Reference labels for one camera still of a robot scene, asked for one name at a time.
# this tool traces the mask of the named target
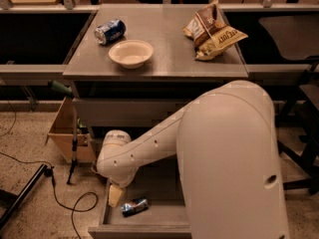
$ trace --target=gray tabletop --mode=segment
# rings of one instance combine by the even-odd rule
[[[244,79],[245,66],[235,46],[212,61],[195,60],[193,42],[182,28],[203,5],[170,4],[113,4],[102,5],[73,58],[64,78],[67,80],[115,79]],[[101,46],[94,37],[94,29],[112,19],[121,19],[127,26],[123,40],[143,40],[155,49],[153,57],[138,69],[129,70],[109,58],[114,44]]]

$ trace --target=can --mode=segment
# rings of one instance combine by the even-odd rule
[[[144,197],[133,199],[131,202],[127,202],[121,207],[122,214],[125,217],[135,215],[147,209],[149,209],[149,203]]]
[[[121,38],[127,30],[126,25],[122,20],[111,20],[94,30],[94,35],[101,45],[112,43]]]

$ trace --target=chair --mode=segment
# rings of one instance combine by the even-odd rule
[[[309,179],[284,183],[284,189],[308,188],[310,194],[319,191],[319,166],[315,165],[315,159],[319,155],[319,87],[316,85],[299,86],[305,102],[297,106],[294,111],[301,122],[306,135],[300,139],[306,142],[301,155],[295,153],[291,148],[278,140],[278,149],[285,152],[296,164],[310,175]]]

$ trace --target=can in drawer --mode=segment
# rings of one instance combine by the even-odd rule
[[[94,35],[101,45],[112,43],[121,38],[127,30],[122,20],[114,19],[99,27],[94,31]]]

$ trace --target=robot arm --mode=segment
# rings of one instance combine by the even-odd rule
[[[177,154],[193,239],[288,239],[273,120],[270,97],[252,83],[235,81],[134,141],[112,147],[125,137],[106,139],[97,170],[126,187],[140,166]]]

